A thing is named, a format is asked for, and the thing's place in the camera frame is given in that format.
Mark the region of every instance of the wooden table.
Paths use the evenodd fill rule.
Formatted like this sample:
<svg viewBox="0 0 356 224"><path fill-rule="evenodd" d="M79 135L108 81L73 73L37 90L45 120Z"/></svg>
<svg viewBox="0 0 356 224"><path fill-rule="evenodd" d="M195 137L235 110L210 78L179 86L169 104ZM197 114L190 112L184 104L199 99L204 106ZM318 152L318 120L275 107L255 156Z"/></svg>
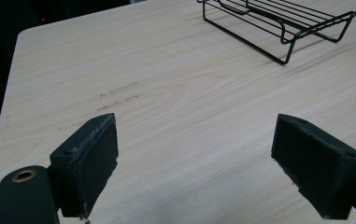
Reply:
<svg viewBox="0 0 356 224"><path fill-rule="evenodd" d="M195 1L24 31L0 119L0 180L48 166L80 125L112 112L119 165L92 223L347 223L323 221L270 150L278 113L356 148L356 18L338 44L299 40L285 66L203 21Z"/></svg>

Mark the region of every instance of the metal dish rack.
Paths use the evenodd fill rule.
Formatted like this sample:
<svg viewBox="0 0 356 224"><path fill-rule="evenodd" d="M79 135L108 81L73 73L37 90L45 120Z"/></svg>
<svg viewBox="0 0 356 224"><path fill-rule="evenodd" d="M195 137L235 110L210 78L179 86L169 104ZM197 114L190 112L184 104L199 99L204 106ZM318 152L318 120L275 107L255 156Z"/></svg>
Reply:
<svg viewBox="0 0 356 224"><path fill-rule="evenodd" d="M203 17L205 21L280 64L289 62L296 40L307 35L316 35L334 43L340 41L356 15L355 10L334 16L286 0L197 0L197 2L203 5ZM276 55L248 41L242 35L238 35L225 26L209 20L206 17L208 7L216 8L241 21L254 25L270 35L278 37L282 45L288 46L288 53L285 59L280 59ZM342 22L345 25L342 27L337 38L320 33L321 30Z"/></svg>

